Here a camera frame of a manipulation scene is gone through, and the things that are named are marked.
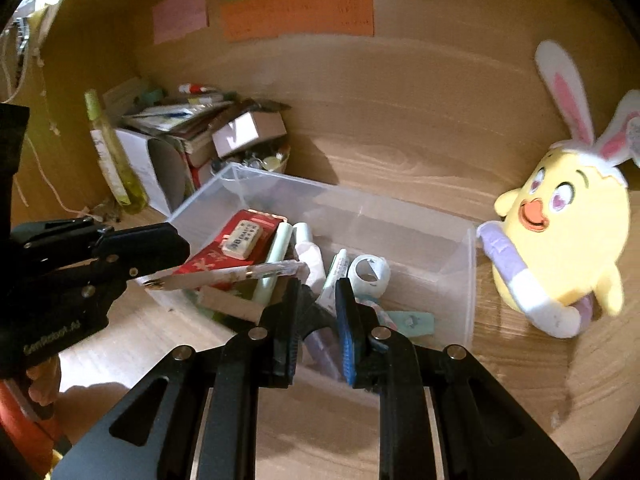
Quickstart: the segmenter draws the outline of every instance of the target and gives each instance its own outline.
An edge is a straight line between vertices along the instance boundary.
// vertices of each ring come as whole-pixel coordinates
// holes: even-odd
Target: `pen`
[[[143,283],[150,290],[178,290],[180,288],[198,288],[204,285],[235,283],[244,280],[260,280],[270,276],[292,276],[306,267],[306,263],[297,260],[284,260],[270,264],[258,264],[229,269],[202,270],[188,274],[172,274]]]

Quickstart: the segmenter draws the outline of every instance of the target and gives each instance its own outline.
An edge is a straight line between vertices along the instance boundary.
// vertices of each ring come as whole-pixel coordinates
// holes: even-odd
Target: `blue gripper pad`
[[[356,383],[356,365],[362,358],[365,337],[351,282],[341,278],[335,284],[335,318],[342,346],[342,374],[349,386]]]

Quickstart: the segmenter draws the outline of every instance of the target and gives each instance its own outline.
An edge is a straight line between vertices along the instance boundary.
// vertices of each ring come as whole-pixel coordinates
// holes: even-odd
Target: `plush toy eye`
[[[536,176],[533,178],[533,182],[531,183],[531,188],[529,189],[530,195],[533,195],[538,190],[538,188],[540,187],[540,184],[542,184],[542,181],[544,179],[545,179],[545,168],[540,168],[536,173]]]
[[[551,195],[551,202],[549,203],[549,209],[555,213],[559,213],[574,201],[575,189],[569,182],[563,182],[560,186],[556,187],[553,195]]]

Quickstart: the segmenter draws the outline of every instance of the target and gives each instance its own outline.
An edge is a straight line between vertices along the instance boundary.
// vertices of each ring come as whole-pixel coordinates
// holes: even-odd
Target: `small cardboard box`
[[[277,112],[247,112],[213,134],[219,157],[286,135],[282,117]]]

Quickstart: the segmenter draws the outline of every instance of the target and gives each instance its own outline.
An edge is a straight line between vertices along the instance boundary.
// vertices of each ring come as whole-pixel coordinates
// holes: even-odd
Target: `red packaging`
[[[232,233],[241,220],[256,222],[262,227],[262,234],[255,244],[254,250],[246,260],[238,260],[231,256],[226,256],[222,252],[221,245]],[[268,213],[242,209],[238,211],[222,228],[215,240],[196,254],[191,260],[182,264],[174,274],[187,274],[188,272],[199,272],[200,270],[228,269],[229,267],[241,267],[253,264],[260,264],[264,261],[269,250],[271,237],[280,222],[285,221],[282,216],[274,216]],[[228,289],[229,284],[222,284],[218,288]]]

